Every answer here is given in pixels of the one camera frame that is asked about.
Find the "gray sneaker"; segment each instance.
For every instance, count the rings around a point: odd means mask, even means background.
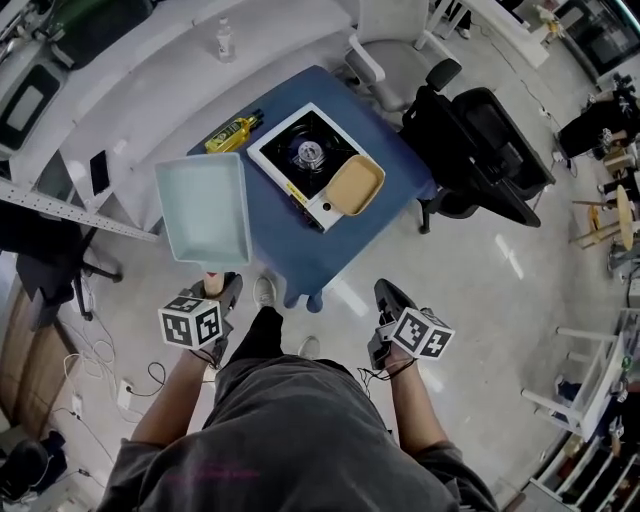
[[[298,349],[298,355],[313,361],[320,357],[320,341],[315,336],[308,336]]]
[[[268,277],[260,276],[253,284],[253,302],[258,311],[266,306],[274,307],[276,304],[276,287]]]

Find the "white tray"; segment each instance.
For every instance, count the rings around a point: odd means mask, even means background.
[[[224,272],[251,263],[244,166],[236,153],[156,164],[156,182],[173,257]]]

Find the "chair armrest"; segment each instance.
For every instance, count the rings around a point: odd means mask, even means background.
[[[363,60],[363,62],[369,67],[371,73],[373,74],[373,80],[375,82],[382,82],[386,78],[386,74],[382,66],[378,64],[375,59],[369,55],[367,50],[360,44],[358,41],[358,36],[356,34],[351,34],[349,37],[349,44],[353,51],[355,51],[358,56]]]

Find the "cooking oil bottle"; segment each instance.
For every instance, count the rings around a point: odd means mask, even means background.
[[[262,124],[264,113],[256,110],[246,119],[239,117],[204,143],[207,153],[228,153],[235,151],[249,140],[249,133]]]

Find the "shoe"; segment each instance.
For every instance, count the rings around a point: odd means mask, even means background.
[[[253,284],[253,302],[258,311],[262,308],[276,304],[276,287],[268,277],[260,276]]]
[[[320,341],[315,336],[309,336],[302,342],[298,349],[298,355],[313,361],[320,357]]]
[[[564,382],[564,375],[560,374],[556,377],[556,380],[553,381],[553,385],[555,387],[556,390],[556,395],[558,396],[562,396],[560,394],[560,386],[562,385],[562,383]]]

